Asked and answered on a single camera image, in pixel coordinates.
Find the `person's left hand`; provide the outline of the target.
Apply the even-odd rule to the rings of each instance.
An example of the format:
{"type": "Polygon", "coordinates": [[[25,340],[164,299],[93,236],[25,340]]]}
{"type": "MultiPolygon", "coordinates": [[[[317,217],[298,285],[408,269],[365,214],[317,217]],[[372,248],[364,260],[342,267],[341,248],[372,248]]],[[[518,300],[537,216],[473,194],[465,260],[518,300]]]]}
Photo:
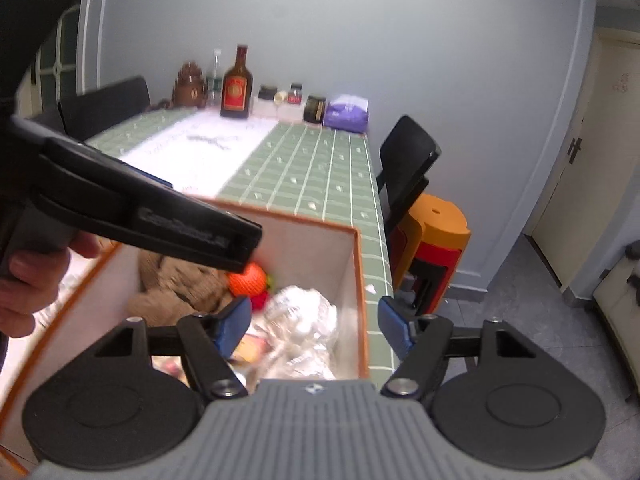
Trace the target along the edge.
{"type": "Polygon", "coordinates": [[[58,298],[58,289],[70,266],[70,253],[96,258],[101,252],[98,238],[79,232],[70,246],[56,252],[14,252],[9,260],[9,276],[1,279],[1,331],[11,338],[30,335],[35,329],[35,313],[58,298]]]}

